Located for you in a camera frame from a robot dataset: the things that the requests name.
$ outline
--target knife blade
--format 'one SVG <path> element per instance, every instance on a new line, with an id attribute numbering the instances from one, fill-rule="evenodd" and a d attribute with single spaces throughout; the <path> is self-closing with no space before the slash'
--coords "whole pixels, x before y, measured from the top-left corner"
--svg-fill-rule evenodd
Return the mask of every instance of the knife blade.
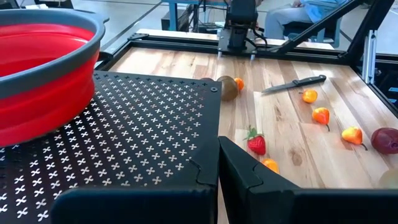
<path id="1" fill-rule="evenodd" d="M 295 88 L 295 87 L 300 87 L 300 86 L 312 85 L 312 84 L 316 84 L 316 83 L 322 83 L 325 80 L 326 80 L 326 76 L 324 76 L 324 75 L 320 75 L 317 77 L 304 78 L 302 80 L 293 80 L 291 83 L 267 88 L 267 89 L 263 90 L 261 93 L 271 93 L 271 92 L 275 92 L 275 91 L 287 90 L 289 88 Z"/>

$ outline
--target wooden cutting board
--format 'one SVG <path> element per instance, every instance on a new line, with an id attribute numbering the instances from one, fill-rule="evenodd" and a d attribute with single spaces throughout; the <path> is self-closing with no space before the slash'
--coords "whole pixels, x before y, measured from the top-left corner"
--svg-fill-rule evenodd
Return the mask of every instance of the wooden cutting board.
<path id="1" fill-rule="evenodd" d="M 139 33 L 216 39 L 215 35 L 161 30 L 139 30 Z M 302 47 L 331 49 L 330 45 L 319 43 L 303 43 Z M 247 151 L 243 139 L 248 126 L 255 126 L 264 133 L 267 154 L 248 153 L 259 161 L 274 159 L 279 163 L 280 174 L 300 187 L 377 188 L 381 175 L 398 167 L 398 156 L 380 155 L 370 143 L 373 131 L 381 127 L 398 129 L 398 120 L 349 67 L 132 48 L 111 71 L 195 79 L 216 80 L 223 75 L 242 78 L 244 90 L 234 101 L 221 104 L 219 135 L 229 137 Z M 326 82 L 261 94 L 265 88 L 315 75 L 326 75 Z M 299 93 L 308 88 L 318 92 L 314 104 L 301 100 Z M 330 110 L 330 132 L 312 119 L 312 110 L 318 107 Z M 363 130 L 369 151 L 341 139 L 341 132 L 350 126 Z M 219 221 L 226 223 L 220 202 Z"/>

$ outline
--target strawberry leaves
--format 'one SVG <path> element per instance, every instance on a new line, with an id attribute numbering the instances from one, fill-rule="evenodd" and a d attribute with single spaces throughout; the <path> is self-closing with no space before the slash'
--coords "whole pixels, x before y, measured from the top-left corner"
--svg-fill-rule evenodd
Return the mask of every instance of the strawberry leaves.
<path id="1" fill-rule="evenodd" d="M 257 136 L 264 136 L 263 134 L 258 134 L 257 133 L 257 129 L 256 128 L 252 128 L 251 125 L 249 125 L 249 134 L 246 138 L 244 138 L 243 140 L 250 140 L 253 139 Z"/>

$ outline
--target orange fruit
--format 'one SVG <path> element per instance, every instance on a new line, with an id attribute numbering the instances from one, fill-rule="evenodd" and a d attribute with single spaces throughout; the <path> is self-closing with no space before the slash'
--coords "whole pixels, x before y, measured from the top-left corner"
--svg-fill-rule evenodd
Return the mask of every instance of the orange fruit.
<path id="1" fill-rule="evenodd" d="M 268 169 L 274 171 L 275 173 L 279 174 L 279 166 L 278 163 L 273 160 L 273 159 L 264 159 L 262 161 L 262 164 L 266 167 L 268 167 Z"/>
<path id="2" fill-rule="evenodd" d="M 328 130 L 330 131 L 328 125 L 329 117 L 330 117 L 330 112 L 326 108 L 317 108 L 312 112 L 312 118 L 318 123 L 326 125 L 328 127 Z"/>
<path id="3" fill-rule="evenodd" d="M 357 127 L 350 127 L 343 131 L 341 137 L 348 142 L 353 144 L 362 144 L 362 130 Z"/>
<path id="4" fill-rule="evenodd" d="M 302 95 L 303 101 L 306 103 L 313 103 L 318 98 L 318 93 L 315 90 L 305 90 Z"/>
<path id="5" fill-rule="evenodd" d="M 238 89 L 243 90 L 243 87 L 244 87 L 243 80 L 241 78 L 235 78 L 235 82 L 236 82 L 236 84 L 238 84 Z"/>

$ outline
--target black knife handle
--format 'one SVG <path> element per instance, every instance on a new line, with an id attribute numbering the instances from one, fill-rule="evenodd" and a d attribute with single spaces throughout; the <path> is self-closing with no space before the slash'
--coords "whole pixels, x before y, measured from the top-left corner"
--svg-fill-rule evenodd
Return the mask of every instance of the black knife handle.
<path id="1" fill-rule="evenodd" d="M 321 83 L 321 82 L 324 82 L 325 80 L 326 80 L 326 76 L 320 75 L 318 77 L 304 78 L 302 80 L 293 80 L 293 83 L 296 84 L 296 87 L 298 87 L 298 86 L 305 86 L 305 85 Z"/>

